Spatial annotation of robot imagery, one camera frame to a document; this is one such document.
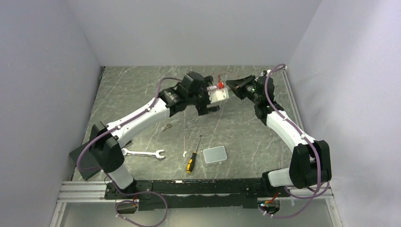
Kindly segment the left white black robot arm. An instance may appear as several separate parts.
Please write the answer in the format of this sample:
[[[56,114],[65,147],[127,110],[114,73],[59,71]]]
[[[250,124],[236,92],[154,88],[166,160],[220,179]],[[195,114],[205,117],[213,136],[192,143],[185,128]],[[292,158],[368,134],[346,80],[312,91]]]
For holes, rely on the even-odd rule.
[[[136,181],[124,164],[122,148],[137,134],[153,123],[165,120],[193,105],[199,116],[219,110],[218,102],[228,99],[226,85],[213,77],[190,71],[177,84],[161,89],[148,103],[131,114],[103,124],[94,124],[85,151],[90,152],[100,169],[117,185],[117,192],[125,199],[136,192]]]

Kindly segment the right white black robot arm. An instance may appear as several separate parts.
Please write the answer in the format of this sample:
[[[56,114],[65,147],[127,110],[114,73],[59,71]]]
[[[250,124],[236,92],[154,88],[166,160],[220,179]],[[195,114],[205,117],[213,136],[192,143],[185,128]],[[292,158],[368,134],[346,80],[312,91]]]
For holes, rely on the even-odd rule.
[[[274,195],[279,187],[298,189],[329,182],[332,178],[330,147],[301,130],[274,100],[274,82],[268,74],[228,80],[226,85],[241,100],[249,99],[261,122],[275,131],[292,152],[288,168],[268,171],[261,177],[261,192]]]

